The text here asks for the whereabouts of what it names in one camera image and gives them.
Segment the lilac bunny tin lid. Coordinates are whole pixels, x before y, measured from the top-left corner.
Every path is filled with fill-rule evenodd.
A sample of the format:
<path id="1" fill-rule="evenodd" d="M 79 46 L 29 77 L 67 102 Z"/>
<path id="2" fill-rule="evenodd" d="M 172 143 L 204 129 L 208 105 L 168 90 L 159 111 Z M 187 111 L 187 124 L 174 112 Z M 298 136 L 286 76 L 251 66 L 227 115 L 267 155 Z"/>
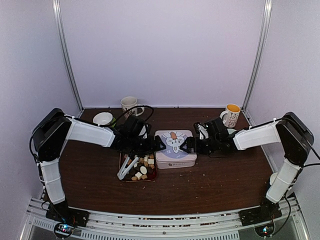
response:
<path id="1" fill-rule="evenodd" d="M 157 130 L 159 136 L 165 144 L 165 149 L 155 153 L 155 159 L 159 163 L 169 163 L 169 161 L 191 162 L 197 159 L 196 153 L 187 153 L 180 149 L 180 146 L 188 137 L 192 137 L 190 130 Z"/>

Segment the red chocolate tray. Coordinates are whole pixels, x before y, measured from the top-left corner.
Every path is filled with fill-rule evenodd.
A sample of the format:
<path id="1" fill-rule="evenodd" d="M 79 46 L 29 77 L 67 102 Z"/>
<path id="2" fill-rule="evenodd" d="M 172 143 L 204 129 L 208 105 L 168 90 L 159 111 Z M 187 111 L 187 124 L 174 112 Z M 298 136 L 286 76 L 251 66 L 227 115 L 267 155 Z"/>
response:
<path id="1" fill-rule="evenodd" d="M 125 158 L 127 155 L 124 155 L 123 153 L 119 156 L 119 169 L 122 166 Z M 140 167 L 146 167 L 147 168 L 147 174 L 142 174 L 140 172 Z M 139 160 L 137 163 L 134 164 L 132 169 L 126 174 L 124 177 L 123 182 L 147 182 L 147 181 L 154 181 L 158 175 L 158 170 L 156 166 L 155 161 L 155 154 L 149 154 L 145 157 L 139 157 Z"/>

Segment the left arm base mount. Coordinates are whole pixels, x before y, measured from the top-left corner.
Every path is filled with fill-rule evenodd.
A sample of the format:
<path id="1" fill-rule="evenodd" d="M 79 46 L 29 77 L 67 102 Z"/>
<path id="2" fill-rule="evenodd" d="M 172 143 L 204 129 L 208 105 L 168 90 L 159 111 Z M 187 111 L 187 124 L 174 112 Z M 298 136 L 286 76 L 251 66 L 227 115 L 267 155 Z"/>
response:
<path id="1" fill-rule="evenodd" d="M 60 239 L 70 237 L 77 227 L 86 227 L 90 213 L 84 210 L 71 209 L 66 216 L 57 213 L 52 208 L 46 211 L 45 217 L 54 220 L 53 233 Z"/>

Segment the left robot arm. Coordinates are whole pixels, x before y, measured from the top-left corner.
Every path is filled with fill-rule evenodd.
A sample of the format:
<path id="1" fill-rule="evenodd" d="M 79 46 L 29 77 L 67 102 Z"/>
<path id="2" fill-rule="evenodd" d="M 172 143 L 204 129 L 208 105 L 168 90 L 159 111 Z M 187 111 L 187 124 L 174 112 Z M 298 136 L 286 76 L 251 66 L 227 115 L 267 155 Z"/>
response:
<path id="1" fill-rule="evenodd" d="M 50 209 L 61 222 L 72 218 L 64 190 L 67 170 L 75 176 L 75 167 L 66 164 L 97 161 L 99 154 L 115 160 L 116 152 L 144 157 L 166 148 L 159 136 L 151 134 L 151 125 L 130 115 L 124 123 L 93 123 L 53 108 L 35 127 L 29 150 L 39 169 Z"/>

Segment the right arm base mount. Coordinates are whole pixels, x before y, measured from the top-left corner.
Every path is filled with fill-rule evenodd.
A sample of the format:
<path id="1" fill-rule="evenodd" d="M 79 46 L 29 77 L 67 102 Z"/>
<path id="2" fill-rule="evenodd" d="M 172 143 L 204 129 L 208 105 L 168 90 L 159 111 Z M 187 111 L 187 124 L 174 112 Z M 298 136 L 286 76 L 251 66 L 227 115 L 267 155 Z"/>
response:
<path id="1" fill-rule="evenodd" d="M 255 233 L 262 238 L 269 238 L 276 232 L 275 219 L 282 217 L 279 209 L 263 212 L 261 207 L 241 210 L 239 218 L 243 227 L 254 226 Z"/>

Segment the white metal tongs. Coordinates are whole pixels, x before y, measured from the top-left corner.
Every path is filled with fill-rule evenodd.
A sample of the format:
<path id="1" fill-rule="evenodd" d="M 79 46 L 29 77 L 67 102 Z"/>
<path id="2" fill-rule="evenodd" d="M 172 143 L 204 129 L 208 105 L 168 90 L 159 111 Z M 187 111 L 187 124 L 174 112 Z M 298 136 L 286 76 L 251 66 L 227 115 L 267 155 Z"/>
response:
<path id="1" fill-rule="evenodd" d="M 121 165 L 117 177 L 119 180 L 123 180 L 127 173 L 133 168 L 133 166 L 139 161 L 139 157 L 137 155 L 128 155 L 123 164 Z"/>

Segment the lilac tin box with dividers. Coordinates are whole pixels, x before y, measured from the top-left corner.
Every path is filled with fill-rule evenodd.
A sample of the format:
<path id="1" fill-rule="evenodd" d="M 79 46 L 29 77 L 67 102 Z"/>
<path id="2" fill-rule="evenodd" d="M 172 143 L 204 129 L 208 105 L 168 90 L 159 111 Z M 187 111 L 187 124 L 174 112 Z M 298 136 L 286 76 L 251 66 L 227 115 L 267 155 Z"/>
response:
<path id="1" fill-rule="evenodd" d="M 156 164 L 159 169 L 177 169 L 193 167 L 196 159 L 183 159 L 183 158 L 167 158 L 164 160 L 156 159 Z"/>

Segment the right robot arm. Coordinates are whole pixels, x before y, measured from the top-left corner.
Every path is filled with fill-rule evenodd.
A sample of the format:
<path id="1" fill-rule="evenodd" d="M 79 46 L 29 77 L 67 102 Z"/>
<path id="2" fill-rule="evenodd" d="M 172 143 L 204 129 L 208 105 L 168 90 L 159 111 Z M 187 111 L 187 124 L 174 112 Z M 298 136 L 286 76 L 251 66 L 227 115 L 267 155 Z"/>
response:
<path id="1" fill-rule="evenodd" d="M 268 220 L 285 191 L 308 167 L 314 136 L 292 112 L 257 126 L 234 130 L 220 118 L 194 125 L 198 137 L 188 137 L 183 150 L 206 159 L 222 152 L 209 169 L 218 178 L 217 194 L 186 189 L 178 214 L 214 213 L 254 208 L 259 220 Z"/>

